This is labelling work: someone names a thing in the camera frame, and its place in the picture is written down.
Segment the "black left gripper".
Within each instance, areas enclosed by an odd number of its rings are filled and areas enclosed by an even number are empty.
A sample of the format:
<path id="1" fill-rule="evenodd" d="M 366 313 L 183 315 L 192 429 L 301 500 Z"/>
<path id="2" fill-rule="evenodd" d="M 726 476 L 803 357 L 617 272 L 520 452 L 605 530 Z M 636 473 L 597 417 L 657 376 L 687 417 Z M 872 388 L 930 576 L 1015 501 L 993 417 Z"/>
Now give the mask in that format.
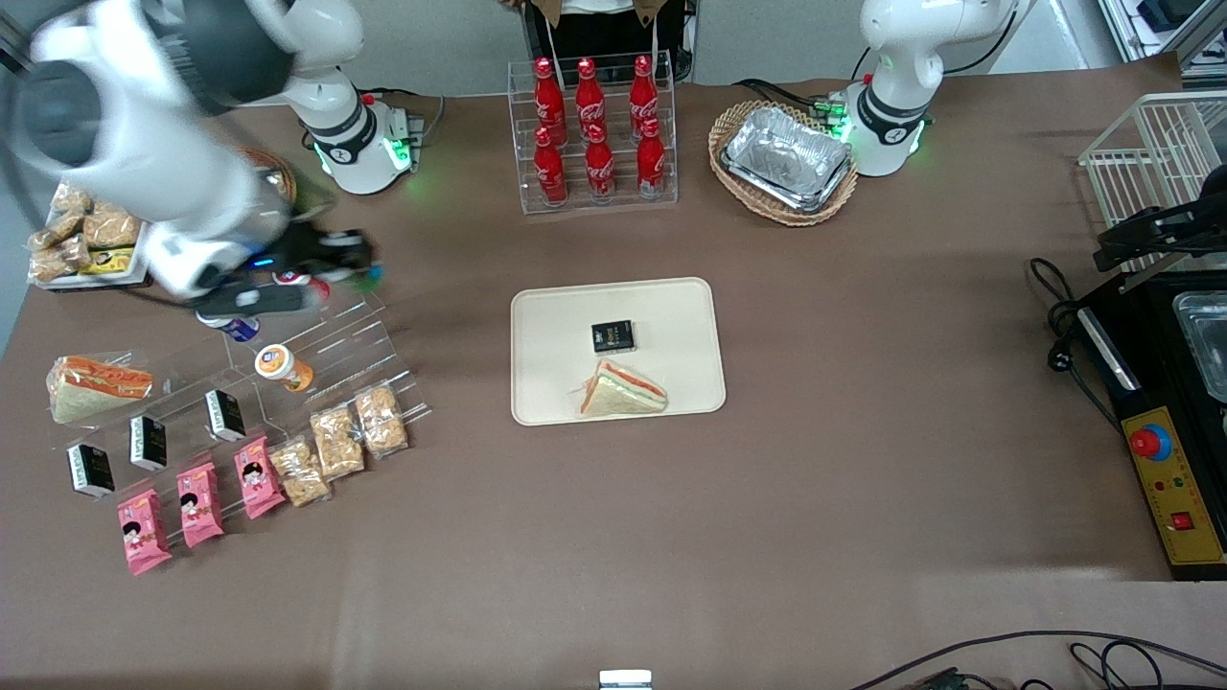
<path id="1" fill-rule="evenodd" d="M 1093 263 L 1099 273 L 1155 253 L 1200 257 L 1226 249 L 1226 194 L 1175 207 L 1147 207 L 1099 233 Z"/>

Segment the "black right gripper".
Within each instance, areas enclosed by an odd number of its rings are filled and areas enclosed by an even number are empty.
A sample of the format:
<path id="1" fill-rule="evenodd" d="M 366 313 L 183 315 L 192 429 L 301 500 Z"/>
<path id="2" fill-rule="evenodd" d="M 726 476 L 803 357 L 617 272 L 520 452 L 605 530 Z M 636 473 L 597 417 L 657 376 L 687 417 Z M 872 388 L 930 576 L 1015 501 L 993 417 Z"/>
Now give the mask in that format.
<path id="1" fill-rule="evenodd" d="M 326 284 L 377 279 L 374 246 L 362 231 L 319 231 L 290 227 L 276 239 L 276 279 L 286 274 L 317 277 Z"/>

